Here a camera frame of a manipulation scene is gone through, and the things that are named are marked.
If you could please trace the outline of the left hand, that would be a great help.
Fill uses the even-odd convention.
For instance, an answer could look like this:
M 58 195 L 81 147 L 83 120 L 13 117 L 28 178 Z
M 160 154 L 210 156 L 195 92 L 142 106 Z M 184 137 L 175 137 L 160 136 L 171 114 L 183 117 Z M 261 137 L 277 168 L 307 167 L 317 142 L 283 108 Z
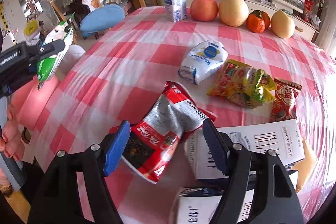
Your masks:
M 11 103 L 7 105 L 6 113 L 7 122 L 2 129 L 1 152 L 3 152 L 7 158 L 13 157 L 15 161 L 20 161 L 23 158 L 25 146 L 21 141 L 17 115 Z

